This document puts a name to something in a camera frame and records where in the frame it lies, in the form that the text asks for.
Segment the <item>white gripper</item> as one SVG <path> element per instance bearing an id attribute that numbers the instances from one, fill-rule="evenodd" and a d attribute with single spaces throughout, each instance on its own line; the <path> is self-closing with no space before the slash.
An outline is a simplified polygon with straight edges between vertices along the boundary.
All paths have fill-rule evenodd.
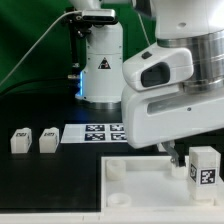
<path id="1" fill-rule="evenodd" d="M 164 142 L 171 163 L 185 167 L 183 147 L 174 140 L 224 128 L 224 88 L 186 93 L 183 83 L 193 72 L 186 48 L 150 46 L 125 61 L 122 121 L 132 147 Z"/>

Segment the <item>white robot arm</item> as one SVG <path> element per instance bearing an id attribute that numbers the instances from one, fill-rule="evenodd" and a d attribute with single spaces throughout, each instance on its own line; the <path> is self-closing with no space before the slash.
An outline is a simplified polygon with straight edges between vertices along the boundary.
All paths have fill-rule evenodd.
<path id="1" fill-rule="evenodd" d="M 135 149 L 224 128 L 224 0 L 70 0 L 90 25 L 78 99 L 119 104 Z M 155 19 L 155 43 L 123 60 L 110 9 Z"/>

